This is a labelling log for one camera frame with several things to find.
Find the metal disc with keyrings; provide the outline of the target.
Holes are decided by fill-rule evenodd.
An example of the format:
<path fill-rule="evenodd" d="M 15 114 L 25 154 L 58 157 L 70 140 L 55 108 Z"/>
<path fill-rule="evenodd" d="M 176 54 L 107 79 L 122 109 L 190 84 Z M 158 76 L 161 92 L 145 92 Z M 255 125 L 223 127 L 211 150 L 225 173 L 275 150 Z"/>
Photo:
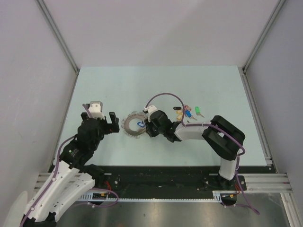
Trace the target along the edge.
<path fill-rule="evenodd" d="M 144 112 L 132 112 L 122 120 L 121 127 L 124 133 L 132 138 L 138 139 L 146 133 L 146 127 L 141 128 L 137 125 L 138 122 L 143 122 L 147 118 Z"/>

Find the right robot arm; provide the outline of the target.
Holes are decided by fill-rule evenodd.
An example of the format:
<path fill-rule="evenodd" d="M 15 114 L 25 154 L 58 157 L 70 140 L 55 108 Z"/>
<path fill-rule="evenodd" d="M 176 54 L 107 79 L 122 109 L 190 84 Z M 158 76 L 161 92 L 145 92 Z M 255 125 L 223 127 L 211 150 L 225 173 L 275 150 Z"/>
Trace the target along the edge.
<path fill-rule="evenodd" d="M 161 110 L 145 108 L 144 120 L 147 134 L 152 138 L 163 135 L 169 142 L 204 140 L 220 157 L 217 184 L 224 190 L 231 189 L 237 180 L 240 156 L 246 153 L 243 143 L 245 134 L 222 116 L 216 115 L 210 122 L 172 122 Z"/>

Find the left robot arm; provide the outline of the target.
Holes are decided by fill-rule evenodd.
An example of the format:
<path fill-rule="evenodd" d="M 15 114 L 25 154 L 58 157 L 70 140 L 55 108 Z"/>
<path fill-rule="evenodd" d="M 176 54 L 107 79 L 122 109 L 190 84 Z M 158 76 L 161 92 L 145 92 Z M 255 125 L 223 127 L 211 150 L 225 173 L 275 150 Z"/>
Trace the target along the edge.
<path fill-rule="evenodd" d="M 87 111 L 81 117 L 77 133 L 61 144 L 52 173 L 27 204 L 20 226 L 54 227 L 81 195 L 102 186 L 110 189 L 104 171 L 86 163 L 105 135 L 119 132 L 119 118 L 110 112 L 111 122 L 107 122 L 101 111 Z"/>

